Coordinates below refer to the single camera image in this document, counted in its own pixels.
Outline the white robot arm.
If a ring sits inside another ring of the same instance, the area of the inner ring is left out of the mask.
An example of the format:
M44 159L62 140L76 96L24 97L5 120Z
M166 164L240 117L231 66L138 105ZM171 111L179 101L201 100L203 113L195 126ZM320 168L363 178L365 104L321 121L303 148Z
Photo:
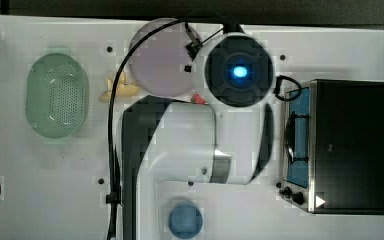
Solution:
M120 117L122 240L160 240L158 184L247 185L269 162L274 70L264 45L222 34L198 51L191 79L203 104L148 95Z

